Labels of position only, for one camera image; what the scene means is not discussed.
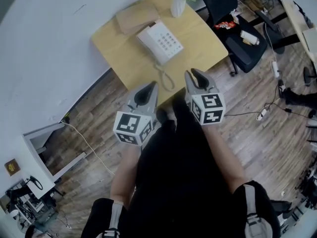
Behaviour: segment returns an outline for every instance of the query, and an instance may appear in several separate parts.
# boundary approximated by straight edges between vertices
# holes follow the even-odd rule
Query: table
[[[48,133],[50,134],[52,131],[63,128],[64,126],[65,125],[63,123],[56,123],[51,126],[47,126],[45,128],[41,128],[36,131],[32,131],[30,133],[22,135],[23,140],[25,142],[26,150],[23,152],[23,154],[17,160],[17,162],[21,168],[22,177],[24,180],[30,178],[30,176],[33,176],[43,186],[43,190],[40,190],[32,182],[28,183],[28,187],[38,199],[40,199],[44,194],[46,194],[50,189],[52,189],[55,186],[54,182],[57,179],[59,179],[64,173],[66,173],[80,160],[87,156],[86,153],[83,152],[75,159],[73,159],[70,163],[68,163],[65,167],[63,167],[60,171],[58,171],[55,175],[51,174],[49,169],[41,160],[33,143],[38,142],[38,140],[36,139],[41,138],[41,136],[45,136]]]
[[[142,1],[151,1],[155,5],[162,22],[184,47],[181,53],[163,66],[175,82],[175,92],[185,86],[186,70],[197,68],[206,71],[228,55],[218,37],[189,5],[186,5],[179,18],[173,18],[169,10],[170,0],[138,2]],[[128,90],[157,81],[160,105],[175,92],[166,91],[162,87],[159,72],[154,67],[154,58],[135,35],[122,34],[113,18],[97,30],[92,41]]]
[[[303,34],[303,31],[308,30],[309,26],[307,25],[307,22],[303,14],[299,10],[299,7],[294,3],[293,0],[281,0],[280,2],[282,3],[284,7],[285,12],[275,17],[274,19],[272,19],[271,22],[275,24],[281,21],[282,19],[288,17],[296,33],[293,35],[281,38],[280,37],[281,35],[279,33],[275,33],[270,28],[267,28],[268,35],[270,36],[270,41],[272,42],[272,48],[278,54],[282,54],[284,53],[285,46],[298,43],[298,42],[302,44],[305,52],[307,53],[308,57],[312,61],[312,66],[314,69],[314,73],[310,74],[308,67],[304,68],[304,82],[306,83],[306,86],[309,86],[311,83],[311,79],[317,77],[317,72],[316,72],[317,58],[315,57],[315,54],[310,52],[310,47],[308,46]],[[255,26],[261,22],[263,22],[261,18],[256,18],[253,21],[251,21],[250,24]]]

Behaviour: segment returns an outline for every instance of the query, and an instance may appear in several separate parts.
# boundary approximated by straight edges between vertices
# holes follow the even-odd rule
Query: black desk chair
[[[252,70],[261,59],[263,53],[267,48],[265,38],[244,18],[238,16],[240,25],[235,27],[236,30],[221,31],[214,29],[216,24],[227,21],[228,15],[231,11],[238,7],[238,0],[204,0],[209,11],[209,18],[207,24],[215,32],[221,42],[229,51],[229,57],[233,64],[235,72],[231,72],[231,76],[238,74],[238,65],[242,71],[248,73]],[[263,14],[258,12],[259,17],[264,18],[265,22],[270,20]],[[250,46],[243,43],[240,37],[240,30],[244,30],[256,36],[260,44]]]

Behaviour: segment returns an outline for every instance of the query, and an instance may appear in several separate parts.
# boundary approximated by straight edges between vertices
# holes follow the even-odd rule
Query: strap
[[[119,218],[122,212],[122,207],[123,207],[122,203],[116,202],[116,201],[113,202],[109,230],[118,229],[118,223],[119,223]]]
[[[253,186],[243,185],[246,191],[246,200],[247,200],[247,215],[256,214],[256,191]]]

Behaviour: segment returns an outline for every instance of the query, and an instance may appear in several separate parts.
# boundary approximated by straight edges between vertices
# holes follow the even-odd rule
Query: black clothing
[[[177,127],[165,122],[151,137],[138,163],[136,191],[118,230],[125,237],[244,237],[246,198],[243,186],[232,195],[212,157],[201,126],[185,101],[176,98]],[[255,187],[259,217],[280,237],[277,216],[261,185]],[[99,199],[82,238],[108,230],[113,200]]]
[[[287,105],[304,106],[317,110],[317,93],[298,95],[290,88],[287,88],[282,92],[282,98],[285,99],[285,103]]]

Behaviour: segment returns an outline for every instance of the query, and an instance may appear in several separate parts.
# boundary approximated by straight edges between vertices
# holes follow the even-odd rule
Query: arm
[[[120,201],[128,209],[135,187],[137,165],[141,148],[128,145],[111,184],[110,199]]]
[[[243,167],[214,125],[205,125],[202,128],[229,191],[234,193],[239,186],[247,182]]]

